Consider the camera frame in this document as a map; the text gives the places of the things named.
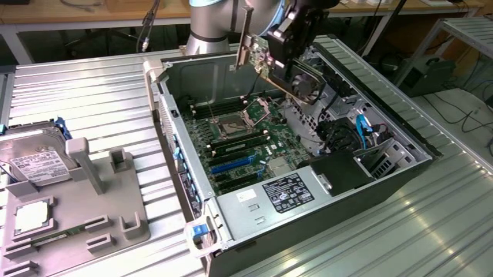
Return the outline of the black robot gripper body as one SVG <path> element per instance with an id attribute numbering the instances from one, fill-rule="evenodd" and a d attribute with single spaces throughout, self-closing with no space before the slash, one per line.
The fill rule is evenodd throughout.
<path id="1" fill-rule="evenodd" d="M 316 38 L 329 9 L 338 0 L 290 1 L 281 23 L 267 31 L 269 54 L 277 67 L 286 69 L 305 52 Z"/>

